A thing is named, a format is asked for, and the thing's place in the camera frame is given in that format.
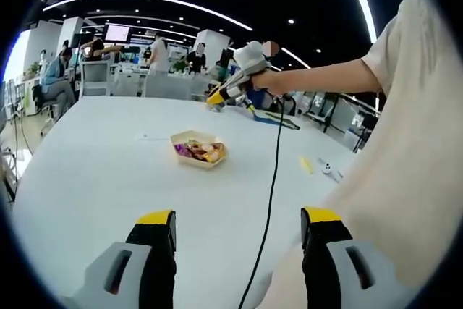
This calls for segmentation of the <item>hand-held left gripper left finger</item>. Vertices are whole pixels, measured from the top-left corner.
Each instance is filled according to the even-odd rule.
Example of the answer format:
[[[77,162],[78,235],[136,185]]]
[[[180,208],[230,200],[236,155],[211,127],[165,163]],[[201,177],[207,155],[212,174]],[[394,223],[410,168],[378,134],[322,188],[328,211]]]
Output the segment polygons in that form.
[[[177,272],[176,214],[139,218],[125,242],[115,242],[86,269],[73,308],[172,308]]]

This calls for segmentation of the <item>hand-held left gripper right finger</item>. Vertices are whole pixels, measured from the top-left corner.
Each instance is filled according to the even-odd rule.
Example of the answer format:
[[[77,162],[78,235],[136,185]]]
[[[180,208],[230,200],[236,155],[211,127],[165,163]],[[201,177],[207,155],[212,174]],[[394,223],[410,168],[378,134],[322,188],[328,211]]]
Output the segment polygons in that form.
[[[302,271],[309,308],[400,308],[402,285],[393,263],[356,240],[328,209],[301,209]]]

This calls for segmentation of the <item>person's right hand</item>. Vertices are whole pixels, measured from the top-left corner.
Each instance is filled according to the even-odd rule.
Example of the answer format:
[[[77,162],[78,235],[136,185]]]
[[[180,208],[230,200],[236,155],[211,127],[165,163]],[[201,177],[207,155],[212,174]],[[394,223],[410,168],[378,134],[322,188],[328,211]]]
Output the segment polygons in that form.
[[[253,75],[251,81],[254,89],[267,90],[270,94],[277,96],[286,92],[281,78],[282,76],[279,72],[266,69]]]

